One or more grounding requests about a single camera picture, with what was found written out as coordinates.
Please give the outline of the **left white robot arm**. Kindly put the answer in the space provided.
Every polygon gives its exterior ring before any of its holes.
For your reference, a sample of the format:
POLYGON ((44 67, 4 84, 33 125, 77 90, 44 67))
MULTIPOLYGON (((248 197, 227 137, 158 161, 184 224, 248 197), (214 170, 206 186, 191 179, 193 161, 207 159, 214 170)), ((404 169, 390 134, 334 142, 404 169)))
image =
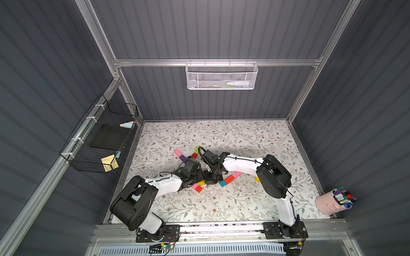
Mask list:
POLYGON ((200 162, 191 157, 168 176, 155 179, 134 176, 113 200, 110 211, 129 230, 141 229, 161 237, 165 233, 165 221, 151 212, 154 200, 192 187, 203 179, 200 162))

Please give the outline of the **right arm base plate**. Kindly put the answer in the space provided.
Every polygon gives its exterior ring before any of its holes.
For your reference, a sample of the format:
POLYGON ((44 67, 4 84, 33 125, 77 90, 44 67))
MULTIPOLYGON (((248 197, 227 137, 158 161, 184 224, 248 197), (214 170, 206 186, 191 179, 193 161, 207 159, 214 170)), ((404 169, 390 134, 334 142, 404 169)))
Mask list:
POLYGON ((280 221, 263 223, 262 233, 266 239, 307 239, 309 237, 305 224, 297 220, 292 226, 283 224, 280 221))

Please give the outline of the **purple block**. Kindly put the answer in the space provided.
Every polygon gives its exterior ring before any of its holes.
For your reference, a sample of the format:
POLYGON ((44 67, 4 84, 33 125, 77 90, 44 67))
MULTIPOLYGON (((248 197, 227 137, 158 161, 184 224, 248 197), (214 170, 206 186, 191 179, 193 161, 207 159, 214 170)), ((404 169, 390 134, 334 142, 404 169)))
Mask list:
POLYGON ((187 162, 187 158, 184 156, 184 155, 181 155, 180 157, 179 157, 179 159, 182 161, 182 162, 187 162))

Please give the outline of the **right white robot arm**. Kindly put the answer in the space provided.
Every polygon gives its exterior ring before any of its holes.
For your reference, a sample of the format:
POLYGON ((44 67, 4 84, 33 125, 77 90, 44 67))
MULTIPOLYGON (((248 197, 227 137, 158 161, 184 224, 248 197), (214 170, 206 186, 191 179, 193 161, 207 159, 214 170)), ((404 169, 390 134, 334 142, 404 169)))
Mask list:
POLYGON ((223 176, 229 172, 240 172, 257 177, 264 191, 274 198, 279 212, 279 222, 282 228, 293 229, 297 226, 300 218, 295 214, 289 192, 291 187, 290 172, 273 156, 253 159, 236 156, 223 152, 220 155, 198 148, 201 160, 208 165, 209 170, 204 172, 206 184, 223 182, 223 176))

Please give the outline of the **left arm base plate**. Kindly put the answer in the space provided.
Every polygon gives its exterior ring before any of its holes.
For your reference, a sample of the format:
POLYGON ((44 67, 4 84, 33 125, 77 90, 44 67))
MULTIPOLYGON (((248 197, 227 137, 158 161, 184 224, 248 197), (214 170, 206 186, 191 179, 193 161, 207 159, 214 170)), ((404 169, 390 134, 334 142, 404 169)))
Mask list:
POLYGON ((136 243, 174 243, 179 240, 180 225, 163 224, 153 234, 146 230, 138 229, 136 235, 136 243))

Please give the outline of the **small red cube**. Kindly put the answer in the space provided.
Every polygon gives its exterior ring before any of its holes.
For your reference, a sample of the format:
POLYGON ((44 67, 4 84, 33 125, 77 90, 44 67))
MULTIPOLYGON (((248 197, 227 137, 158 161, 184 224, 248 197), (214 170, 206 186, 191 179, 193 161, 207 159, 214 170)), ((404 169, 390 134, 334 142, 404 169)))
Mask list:
POLYGON ((196 190, 198 193, 201 193, 202 190, 203 190, 203 188, 202 188, 201 186, 197 186, 197 187, 195 188, 195 190, 196 190))

